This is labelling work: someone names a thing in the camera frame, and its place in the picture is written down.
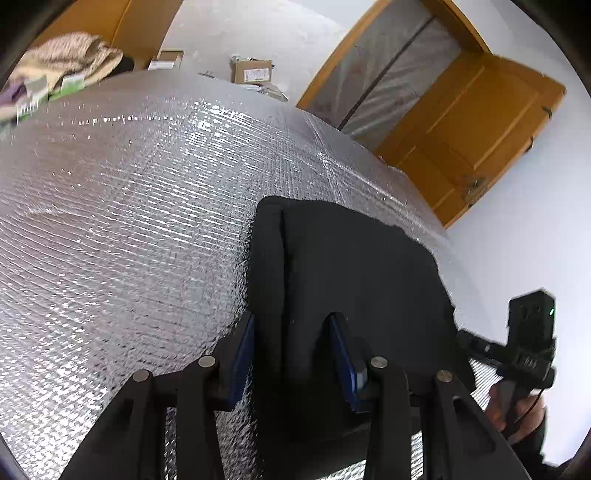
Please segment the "person's right hand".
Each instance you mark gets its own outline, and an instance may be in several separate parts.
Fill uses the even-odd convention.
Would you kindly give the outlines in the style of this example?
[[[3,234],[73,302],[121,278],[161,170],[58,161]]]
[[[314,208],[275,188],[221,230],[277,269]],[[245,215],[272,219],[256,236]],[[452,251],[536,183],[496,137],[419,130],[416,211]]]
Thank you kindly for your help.
[[[535,430],[545,418],[545,406],[542,397],[530,395],[526,399],[519,400],[515,406],[517,416],[522,419],[519,429],[509,437],[509,443],[514,444]],[[501,409],[498,385],[493,385],[489,390],[489,402],[485,413],[493,426],[500,432],[506,428],[506,415]]]

